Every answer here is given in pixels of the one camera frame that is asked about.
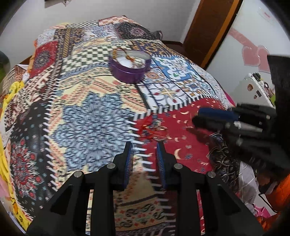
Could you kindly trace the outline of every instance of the metal screw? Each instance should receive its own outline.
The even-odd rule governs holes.
[[[227,129],[230,128],[231,124],[229,122],[226,122],[226,124],[224,125]]]
[[[209,176],[209,177],[211,177],[211,178],[214,178],[214,177],[216,177],[216,173],[215,172],[213,172],[213,171],[209,171],[208,173],[207,173],[207,175]]]
[[[114,169],[115,167],[116,167],[116,165],[114,163],[107,164],[108,169]]]
[[[180,163],[174,164],[174,168],[180,170],[183,167]]]
[[[243,143],[243,139],[238,138],[238,140],[236,141],[236,144],[237,144],[238,146],[241,146],[242,143]]]
[[[81,171],[76,171],[75,173],[73,173],[73,176],[74,177],[76,177],[76,178],[79,178],[79,177],[81,177],[81,175],[82,175],[83,173],[81,172]]]

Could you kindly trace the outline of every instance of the round purple container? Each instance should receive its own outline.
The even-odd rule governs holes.
[[[109,54],[109,67],[111,73],[116,79],[120,80],[121,82],[127,84],[139,83],[143,79],[145,72],[148,72],[150,70],[151,56],[148,53],[137,50],[125,51],[130,57],[144,59],[145,67],[133,69],[123,66],[113,59],[113,51],[111,51]],[[125,52],[122,50],[118,50],[118,55],[126,56]]]

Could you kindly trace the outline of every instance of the wooden panel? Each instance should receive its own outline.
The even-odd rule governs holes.
[[[241,0],[201,0],[184,41],[194,63],[204,67],[219,45]]]

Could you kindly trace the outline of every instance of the patchwork bedspread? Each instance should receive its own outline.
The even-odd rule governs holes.
[[[141,83],[112,76],[108,54],[117,47],[152,55]],[[201,106],[224,109],[230,103],[210,74],[133,20],[111,17],[45,30],[30,77],[2,116],[8,134],[2,161],[15,217],[26,229],[74,171],[97,171],[131,141],[133,173],[127,189],[114,193],[117,235],[174,232],[176,198],[154,176],[156,141],[138,131],[156,113],[167,127],[167,152],[206,173],[212,170],[209,156],[218,155],[210,150],[211,134],[188,130]]]

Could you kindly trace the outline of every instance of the wooden door frame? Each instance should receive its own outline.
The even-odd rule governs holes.
[[[191,26],[189,28],[189,31],[185,37],[185,40],[184,40],[184,43],[189,40],[189,37],[193,31],[193,28],[194,28],[194,25],[195,25],[195,22],[199,16],[199,14],[201,13],[201,7],[203,5],[205,0],[201,0],[200,1],[200,4],[198,6],[198,9],[195,13],[195,16],[193,18],[193,21],[191,23]],[[220,31],[219,33],[217,34],[217,37],[215,38],[215,41],[213,42],[211,48],[209,49],[209,51],[207,52],[205,58],[203,59],[202,63],[201,63],[201,66],[202,68],[206,69],[208,67],[208,65],[210,64],[210,62],[212,61],[213,57],[215,56],[217,50],[219,49],[220,45],[222,44],[224,38],[226,37],[228,31],[230,30],[231,28],[231,25],[241,7],[241,4],[242,4],[243,0],[234,0],[233,1],[233,4],[228,12],[228,15],[226,16],[226,19],[223,23],[223,25],[221,26],[220,28]]]

